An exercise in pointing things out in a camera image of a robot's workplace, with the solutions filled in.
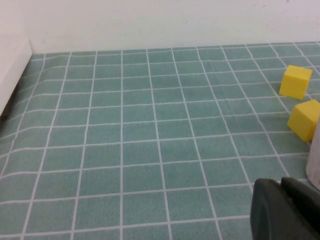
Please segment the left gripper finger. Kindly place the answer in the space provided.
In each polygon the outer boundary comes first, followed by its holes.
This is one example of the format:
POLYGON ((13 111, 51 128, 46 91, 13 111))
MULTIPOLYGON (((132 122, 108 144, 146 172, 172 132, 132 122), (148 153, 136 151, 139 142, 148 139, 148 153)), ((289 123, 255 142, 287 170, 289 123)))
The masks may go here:
POLYGON ((254 240, 318 240, 320 193, 292 177, 254 182, 250 210, 254 240))

